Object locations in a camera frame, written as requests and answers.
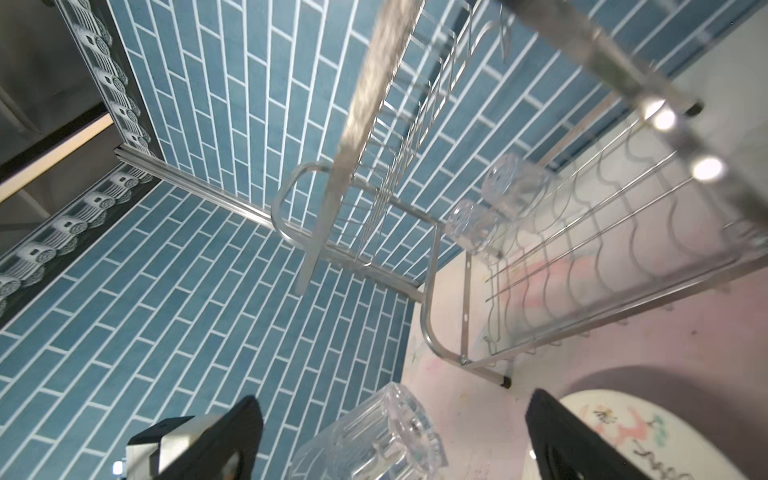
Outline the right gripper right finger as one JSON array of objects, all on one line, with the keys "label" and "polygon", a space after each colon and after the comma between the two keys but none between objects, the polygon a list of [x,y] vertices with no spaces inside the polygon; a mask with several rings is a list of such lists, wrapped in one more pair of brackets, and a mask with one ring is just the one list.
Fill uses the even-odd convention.
[{"label": "right gripper right finger", "polygon": [[533,392],[525,421],[544,480],[647,477],[543,389]]}]

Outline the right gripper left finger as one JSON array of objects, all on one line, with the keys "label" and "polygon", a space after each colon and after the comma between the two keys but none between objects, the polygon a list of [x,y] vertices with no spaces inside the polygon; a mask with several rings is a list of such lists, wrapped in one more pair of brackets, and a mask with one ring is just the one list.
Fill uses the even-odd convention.
[{"label": "right gripper left finger", "polygon": [[247,395],[161,467],[157,479],[250,479],[263,430],[258,400]]}]

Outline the white plate with painted design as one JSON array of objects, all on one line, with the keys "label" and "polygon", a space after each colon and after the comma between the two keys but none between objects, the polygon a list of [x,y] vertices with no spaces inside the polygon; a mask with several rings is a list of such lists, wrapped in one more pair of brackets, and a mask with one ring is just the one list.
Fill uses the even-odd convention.
[{"label": "white plate with painted design", "polygon": [[[559,402],[647,475],[645,479],[743,479],[716,446],[675,414],[612,390],[585,390]],[[542,479],[529,442],[524,479]]]}]

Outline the steel two-tier dish rack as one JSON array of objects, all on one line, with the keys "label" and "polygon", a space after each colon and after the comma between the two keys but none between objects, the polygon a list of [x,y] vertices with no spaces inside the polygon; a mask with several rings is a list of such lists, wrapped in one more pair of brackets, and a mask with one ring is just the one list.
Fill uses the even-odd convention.
[{"label": "steel two-tier dish rack", "polygon": [[[303,294],[327,259],[412,297],[420,328],[441,360],[503,388],[495,364],[539,346],[623,320],[740,276],[767,260],[767,202],[688,125],[698,104],[651,71],[564,1],[507,1],[504,9],[584,67],[636,111],[637,119],[572,174],[508,154],[484,178],[480,202],[460,202],[446,220],[399,199],[396,186],[415,159],[441,97],[435,81],[383,178],[358,170],[371,127],[347,130],[334,161],[301,164],[290,183],[311,172],[328,184],[315,227],[284,219],[288,188],[271,206],[274,229],[305,251],[296,283]],[[426,278],[417,284],[380,264],[369,245],[396,209],[428,223]],[[454,240],[466,264],[488,267],[485,340],[469,353],[472,322],[462,314],[460,347],[434,331],[432,308],[439,241]]]}]

